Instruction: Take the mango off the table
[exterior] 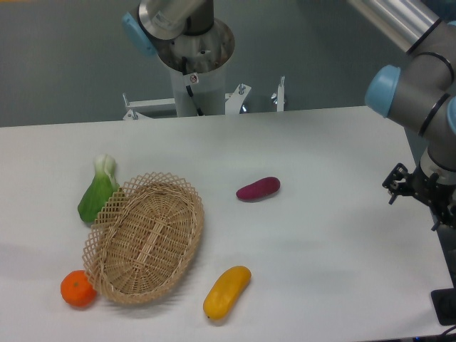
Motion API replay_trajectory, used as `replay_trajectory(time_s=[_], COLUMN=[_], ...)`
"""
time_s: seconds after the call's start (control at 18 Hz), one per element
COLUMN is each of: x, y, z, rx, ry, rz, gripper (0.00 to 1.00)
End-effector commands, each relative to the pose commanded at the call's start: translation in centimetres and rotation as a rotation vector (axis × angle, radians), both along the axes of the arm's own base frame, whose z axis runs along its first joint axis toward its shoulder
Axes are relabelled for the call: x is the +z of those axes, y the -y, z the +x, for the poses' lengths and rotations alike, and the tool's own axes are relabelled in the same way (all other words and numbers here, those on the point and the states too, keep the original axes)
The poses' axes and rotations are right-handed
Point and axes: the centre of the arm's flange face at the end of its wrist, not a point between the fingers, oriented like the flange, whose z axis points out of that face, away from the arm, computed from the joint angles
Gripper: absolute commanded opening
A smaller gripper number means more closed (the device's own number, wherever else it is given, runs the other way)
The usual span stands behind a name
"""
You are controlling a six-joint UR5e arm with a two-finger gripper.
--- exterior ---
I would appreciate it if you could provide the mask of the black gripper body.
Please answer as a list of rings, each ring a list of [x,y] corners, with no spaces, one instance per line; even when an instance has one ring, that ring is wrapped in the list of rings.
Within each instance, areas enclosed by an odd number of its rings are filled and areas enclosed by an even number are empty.
[[[407,179],[410,195],[430,208],[439,225],[455,229],[455,185],[444,185],[441,176],[432,172],[427,176],[416,167]]]

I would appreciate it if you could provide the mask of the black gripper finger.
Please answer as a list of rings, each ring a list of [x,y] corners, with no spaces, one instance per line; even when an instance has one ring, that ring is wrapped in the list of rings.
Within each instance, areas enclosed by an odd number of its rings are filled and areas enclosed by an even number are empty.
[[[410,187],[407,184],[409,172],[406,166],[398,163],[382,182],[382,187],[388,191],[390,199],[388,204],[393,204],[399,196],[409,196]]]

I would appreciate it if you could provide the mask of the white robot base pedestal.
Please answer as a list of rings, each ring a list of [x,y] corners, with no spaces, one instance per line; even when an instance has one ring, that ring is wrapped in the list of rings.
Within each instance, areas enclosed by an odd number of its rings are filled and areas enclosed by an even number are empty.
[[[184,75],[169,69],[178,117],[225,114],[225,67]]]

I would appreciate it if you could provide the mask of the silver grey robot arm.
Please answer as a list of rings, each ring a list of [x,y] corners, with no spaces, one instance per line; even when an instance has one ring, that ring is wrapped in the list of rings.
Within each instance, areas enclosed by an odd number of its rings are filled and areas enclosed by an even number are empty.
[[[383,182],[391,197],[428,206],[436,226],[455,227],[455,23],[421,1],[353,1],[352,6],[412,60],[385,66],[368,86],[366,105],[412,130],[428,146],[414,172],[397,165]],[[224,66],[234,37],[214,17],[211,1],[141,1],[122,18],[137,50],[157,56],[170,72],[180,116],[237,114],[249,87],[224,92]]]

